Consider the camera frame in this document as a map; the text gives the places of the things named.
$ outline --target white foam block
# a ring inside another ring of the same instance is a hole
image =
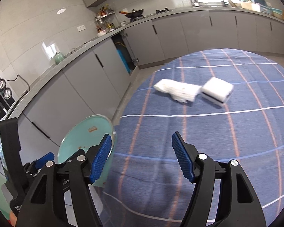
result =
[[[231,83],[212,77],[201,88],[201,95],[205,99],[222,107],[229,99],[232,91],[233,85]]]

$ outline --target blue container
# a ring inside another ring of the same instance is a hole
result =
[[[263,5],[260,5],[260,12],[263,12],[263,13],[266,13],[266,14],[269,14],[269,15],[273,14],[271,7],[267,7],[267,6],[263,6]]]
[[[253,3],[259,3],[265,7],[267,7],[267,3],[265,0],[251,0]]]
[[[272,10],[273,12],[276,12],[276,13],[279,13],[279,14],[283,15],[283,10],[281,10],[281,9],[271,8],[271,10]]]

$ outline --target blue gripper pad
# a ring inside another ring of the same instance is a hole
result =
[[[102,143],[102,146],[98,150],[98,153],[91,164],[91,175],[89,177],[91,183],[94,183],[97,179],[100,178],[110,150],[111,150],[111,136],[108,135],[104,140],[104,142]]]
[[[175,151],[177,160],[180,164],[184,177],[187,178],[190,182],[192,182],[194,179],[193,163],[190,157],[188,156],[184,145],[182,144],[176,133],[173,134],[171,141],[173,150]]]
[[[45,165],[46,162],[54,160],[54,159],[55,159],[55,155],[52,152],[49,152],[36,161],[35,168],[41,169]]]

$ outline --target wok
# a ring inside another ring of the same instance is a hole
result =
[[[129,19],[134,19],[134,18],[140,17],[143,11],[144,9],[139,9],[139,10],[133,9],[130,13],[126,13],[126,12],[119,12],[119,13],[125,14],[125,16]]]

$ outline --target gray cabinet door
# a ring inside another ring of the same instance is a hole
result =
[[[236,13],[238,48],[245,51],[257,51],[256,17],[250,13]]]
[[[121,98],[91,49],[69,63],[63,71],[95,114],[113,118]]]
[[[238,49],[238,34],[235,13],[209,11],[211,18],[211,40],[209,45],[214,49]]]
[[[105,74],[118,92],[119,97],[122,98],[129,86],[130,79],[112,39],[108,38],[94,46],[93,52],[98,56]]]
[[[209,11],[188,12],[179,17],[189,53],[212,49],[210,45],[211,22]]]
[[[178,14],[152,20],[165,59],[188,54],[188,48],[181,20]]]
[[[257,26],[257,51],[271,52],[271,20],[264,16],[256,15]]]
[[[23,113],[57,145],[77,123],[94,114],[62,71],[38,92]]]
[[[151,20],[126,28],[125,33],[138,65],[165,60]]]
[[[55,155],[55,163],[58,162],[58,145],[43,135],[24,114],[21,114],[18,118],[18,133],[21,144],[20,157],[23,165],[39,159],[49,152]]]
[[[271,52],[284,54],[284,23],[271,20]]]

